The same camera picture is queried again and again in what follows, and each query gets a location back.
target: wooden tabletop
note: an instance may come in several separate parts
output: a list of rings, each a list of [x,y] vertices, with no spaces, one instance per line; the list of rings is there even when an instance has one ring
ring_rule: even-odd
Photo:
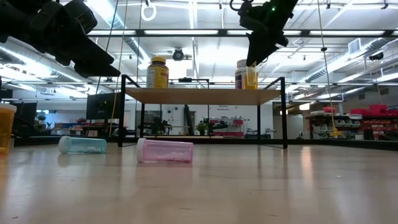
[[[279,90],[186,88],[127,88],[126,93],[145,104],[261,105],[280,96]]]

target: light wood floor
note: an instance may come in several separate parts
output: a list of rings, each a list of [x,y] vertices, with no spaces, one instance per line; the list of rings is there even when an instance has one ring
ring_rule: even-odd
[[[193,164],[18,147],[0,159],[0,223],[397,223],[398,153],[196,145]]]

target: potted plant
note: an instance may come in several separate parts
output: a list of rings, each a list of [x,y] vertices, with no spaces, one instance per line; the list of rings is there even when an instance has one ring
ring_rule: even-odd
[[[79,118],[79,119],[76,120],[76,122],[78,124],[85,123],[86,122],[86,118]]]
[[[45,121],[45,116],[40,115],[40,116],[37,117],[37,119],[40,121],[40,124],[43,124],[44,121]]]
[[[197,130],[199,131],[201,136],[204,136],[205,131],[207,130],[207,124],[204,123],[203,121],[200,121],[199,124],[197,125]]]

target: ceiling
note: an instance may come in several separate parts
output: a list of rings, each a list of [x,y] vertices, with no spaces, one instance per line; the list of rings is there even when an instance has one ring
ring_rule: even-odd
[[[110,29],[104,15],[113,16],[114,6],[118,2],[118,17],[124,21],[126,11],[126,29],[242,29],[239,26],[239,16],[237,12],[229,8],[229,2],[225,0],[173,0],[161,1],[152,0],[150,3],[156,7],[156,15],[151,21],[144,21],[141,17],[141,3],[146,7],[145,1],[113,1],[113,0],[88,0],[85,1],[93,10],[98,20],[95,29]],[[264,1],[254,0],[254,4],[261,5]],[[398,13],[398,0],[388,0],[389,7],[381,9],[384,5],[383,0],[330,0],[331,8],[326,9],[327,1],[321,0],[322,25],[325,30],[330,29],[361,29],[361,30],[396,30],[398,22],[396,15]],[[239,7],[241,1],[235,0],[235,7]],[[152,13],[152,9],[145,9],[147,17]],[[299,0],[294,11],[294,17],[288,21],[285,29],[320,29],[317,0]],[[108,43],[107,37],[92,37],[103,49]],[[328,47],[326,59],[333,60],[335,57],[344,55],[348,51],[348,44],[356,38],[339,37],[325,38],[323,41]],[[184,54],[194,55],[197,66],[197,73],[194,71],[192,59],[185,62],[167,61],[170,67],[172,78],[199,77],[209,78],[213,82],[232,82],[236,70],[236,62],[246,58],[249,41],[246,37],[135,37],[137,43],[148,55],[170,56],[175,48],[182,48]],[[362,39],[362,43],[371,42],[373,39]],[[16,40],[9,40],[22,45]],[[316,68],[322,68],[325,61],[321,38],[289,38],[289,45],[272,54],[266,63],[257,67],[259,72],[259,81],[271,82],[277,77],[285,77],[287,82],[304,82],[310,73]],[[337,66],[330,72],[330,81],[339,80],[350,75],[362,72],[369,67],[380,65],[386,61],[394,60],[398,48],[393,42],[384,46],[384,60],[366,62],[368,54],[353,58],[349,63]],[[108,52],[116,59],[113,65],[119,68],[123,74],[128,74],[133,79],[144,82],[146,80],[146,62],[140,62],[136,53],[120,37],[112,37],[109,40]],[[45,58],[53,61],[50,55],[44,55]],[[173,72],[184,69],[183,73]],[[326,77],[321,77],[312,82],[326,82]],[[301,92],[319,91],[319,94],[325,91],[324,88],[306,89],[296,88],[293,93],[296,95]]]

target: security camera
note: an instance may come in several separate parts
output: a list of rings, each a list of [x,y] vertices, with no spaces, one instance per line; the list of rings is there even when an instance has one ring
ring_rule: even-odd
[[[173,60],[175,61],[182,61],[184,59],[184,53],[182,52],[181,48],[176,48],[173,53]]]

